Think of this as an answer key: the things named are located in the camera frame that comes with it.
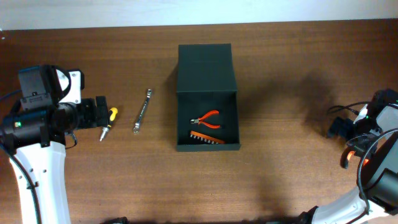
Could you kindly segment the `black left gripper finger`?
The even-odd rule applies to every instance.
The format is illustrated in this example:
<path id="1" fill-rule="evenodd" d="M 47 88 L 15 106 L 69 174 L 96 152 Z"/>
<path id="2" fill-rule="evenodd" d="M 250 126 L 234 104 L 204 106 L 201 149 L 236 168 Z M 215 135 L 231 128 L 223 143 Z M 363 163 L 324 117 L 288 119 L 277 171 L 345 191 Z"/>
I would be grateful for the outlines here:
<path id="1" fill-rule="evenodd" d="M 109 111 L 106 106 L 98 106 L 96 109 L 96 125 L 107 126 L 109 123 Z"/>
<path id="2" fill-rule="evenodd" d="M 96 96 L 96 106 L 97 107 L 107 107 L 105 96 Z"/>

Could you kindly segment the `orange black long-nose pliers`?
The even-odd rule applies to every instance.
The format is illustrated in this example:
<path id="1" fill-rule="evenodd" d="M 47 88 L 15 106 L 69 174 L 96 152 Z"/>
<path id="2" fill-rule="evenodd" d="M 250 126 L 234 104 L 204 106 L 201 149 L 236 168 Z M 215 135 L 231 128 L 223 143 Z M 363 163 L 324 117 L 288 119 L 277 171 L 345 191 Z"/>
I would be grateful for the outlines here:
<path id="1" fill-rule="evenodd" d="M 364 156 L 364 151 L 359 150 L 359 149 L 354 149 L 353 147 L 347 147 L 340 159 L 340 166 L 344 169 L 347 169 L 349 167 L 349 161 L 353 156 L 357 156 L 362 158 Z"/>

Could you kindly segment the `orange socket rail with sockets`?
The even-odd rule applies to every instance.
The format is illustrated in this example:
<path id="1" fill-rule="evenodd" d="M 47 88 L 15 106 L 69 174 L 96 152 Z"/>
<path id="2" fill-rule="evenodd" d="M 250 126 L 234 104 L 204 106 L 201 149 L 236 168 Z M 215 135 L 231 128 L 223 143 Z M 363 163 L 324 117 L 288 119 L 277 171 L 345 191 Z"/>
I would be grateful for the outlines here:
<path id="1" fill-rule="evenodd" d="M 225 144 L 225 142 L 223 140 L 202 134 L 202 133 L 198 133 L 196 131 L 190 131 L 190 137 L 193 139 L 197 139 L 200 141 L 203 141 L 207 144 Z"/>

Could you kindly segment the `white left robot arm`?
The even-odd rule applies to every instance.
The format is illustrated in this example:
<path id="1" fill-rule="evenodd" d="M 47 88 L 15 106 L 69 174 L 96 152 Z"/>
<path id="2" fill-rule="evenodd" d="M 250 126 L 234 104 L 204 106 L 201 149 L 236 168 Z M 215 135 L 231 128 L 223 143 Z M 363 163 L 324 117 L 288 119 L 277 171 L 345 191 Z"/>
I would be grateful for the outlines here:
<path id="1" fill-rule="evenodd" d="M 24 109 L 17 100 L 1 123 L 1 149 L 14 169 L 23 223 L 70 223 L 65 185 L 65 137 L 79 129 L 105 127 L 104 96 Z"/>

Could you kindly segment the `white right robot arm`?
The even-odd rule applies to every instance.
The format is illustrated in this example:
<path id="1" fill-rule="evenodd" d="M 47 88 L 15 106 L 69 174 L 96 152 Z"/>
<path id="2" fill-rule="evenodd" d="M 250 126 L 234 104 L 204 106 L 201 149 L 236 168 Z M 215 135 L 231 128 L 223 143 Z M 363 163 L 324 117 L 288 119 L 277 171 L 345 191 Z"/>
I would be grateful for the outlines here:
<path id="1" fill-rule="evenodd" d="M 348 168 L 353 156 L 360 158 L 356 187 L 334 202 L 303 212 L 296 223 L 365 223 L 379 217 L 397 215 L 397 92 L 375 92 L 371 101 L 332 106 L 329 113 L 347 109 L 355 120 L 335 118 L 327 136 L 346 140 L 341 166 Z"/>

